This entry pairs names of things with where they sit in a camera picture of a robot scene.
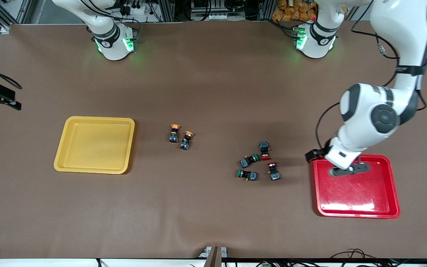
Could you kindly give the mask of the red mushroom push button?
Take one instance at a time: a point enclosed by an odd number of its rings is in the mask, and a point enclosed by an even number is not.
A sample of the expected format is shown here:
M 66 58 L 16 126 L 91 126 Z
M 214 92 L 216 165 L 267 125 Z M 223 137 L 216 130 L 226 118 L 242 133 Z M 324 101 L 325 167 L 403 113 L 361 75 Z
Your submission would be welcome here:
M 276 162 L 268 162 L 268 174 L 271 181 L 277 181 L 281 179 L 280 172 L 277 169 L 277 163 Z
M 259 151 L 260 151 L 260 154 L 261 154 L 260 159 L 262 161 L 268 161 L 268 160 L 271 159 L 271 156 L 269 155 L 269 151 L 270 150 L 271 149 L 269 147 L 268 142 L 265 142 L 265 141 L 259 142 Z

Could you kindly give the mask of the red plastic tray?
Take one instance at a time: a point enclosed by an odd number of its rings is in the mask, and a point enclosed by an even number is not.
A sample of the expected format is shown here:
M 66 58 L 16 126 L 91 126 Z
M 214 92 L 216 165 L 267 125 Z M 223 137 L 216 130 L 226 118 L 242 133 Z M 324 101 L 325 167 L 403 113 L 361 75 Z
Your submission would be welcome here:
M 312 207 L 324 217 L 397 219 L 401 214 L 390 160 L 363 154 L 354 174 L 334 176 L 325 159 L 310 163 Z

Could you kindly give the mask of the green mushroom push button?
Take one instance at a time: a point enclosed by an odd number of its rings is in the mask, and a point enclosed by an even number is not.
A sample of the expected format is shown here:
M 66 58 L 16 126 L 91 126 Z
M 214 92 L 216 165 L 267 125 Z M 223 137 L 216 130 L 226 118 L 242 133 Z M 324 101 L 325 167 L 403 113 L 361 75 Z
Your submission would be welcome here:
M 242 168 L 247 168 L 251 166 L 253 163 L 256 163 L 259 161 L 260 161 L 260 157 L 258 156 L 258 154 L 251 154 L 250 156 L 245 156 L 243 159 L 241 159 L 239 161 L 239 165 Z
M 236 177 L 243 178 L 245 181 L 257 181 L 258 174 L 254 171 L 246 171 L 243 169 L 238 169 L 236 172 Z

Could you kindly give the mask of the yellow plastic tray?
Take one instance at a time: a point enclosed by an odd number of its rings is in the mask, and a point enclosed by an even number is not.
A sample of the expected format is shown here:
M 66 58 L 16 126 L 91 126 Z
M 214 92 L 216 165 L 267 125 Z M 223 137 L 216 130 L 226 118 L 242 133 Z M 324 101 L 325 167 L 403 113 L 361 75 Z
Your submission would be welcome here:
M 85 174 L 127 171 L 136 124 L 122 117 L 69 117 L 61 135 L 54 169 Z

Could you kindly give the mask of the orange objects pile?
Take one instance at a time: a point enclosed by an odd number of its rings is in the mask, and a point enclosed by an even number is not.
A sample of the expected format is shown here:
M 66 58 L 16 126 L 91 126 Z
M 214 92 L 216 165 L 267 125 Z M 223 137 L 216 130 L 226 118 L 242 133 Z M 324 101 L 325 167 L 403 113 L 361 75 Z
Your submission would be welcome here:
M 276 7 L 271 19 L 273 21 L 315 21 L 318 5 L 314 0 L 275 0 Z

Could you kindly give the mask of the white power strip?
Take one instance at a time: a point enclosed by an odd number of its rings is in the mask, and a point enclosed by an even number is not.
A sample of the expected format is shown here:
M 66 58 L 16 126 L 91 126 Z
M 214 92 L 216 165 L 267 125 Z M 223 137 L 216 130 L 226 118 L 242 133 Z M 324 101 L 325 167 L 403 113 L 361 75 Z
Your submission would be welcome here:
M 119 4 L 122 16 L 154 14 L 147 0 L 119 0 Z

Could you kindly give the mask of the grey electronics rack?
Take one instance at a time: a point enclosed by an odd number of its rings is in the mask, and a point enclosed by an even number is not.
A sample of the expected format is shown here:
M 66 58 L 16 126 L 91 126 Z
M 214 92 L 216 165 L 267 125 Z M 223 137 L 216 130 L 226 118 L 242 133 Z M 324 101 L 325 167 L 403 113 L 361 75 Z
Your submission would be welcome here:
M 245 19 L 245 0 L 186 0 L 185 13 L 193 21 Z

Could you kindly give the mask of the metal table edge bracket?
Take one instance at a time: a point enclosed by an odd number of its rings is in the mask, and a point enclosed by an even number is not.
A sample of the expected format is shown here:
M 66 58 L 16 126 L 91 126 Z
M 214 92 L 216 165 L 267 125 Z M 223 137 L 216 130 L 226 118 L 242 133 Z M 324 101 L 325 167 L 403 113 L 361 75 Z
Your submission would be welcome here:
M 222 260 L 228 257 L 228 248 L 223 246 L 206 247 L 197 257 L 205 260 L 203 267 L 224 267 Z

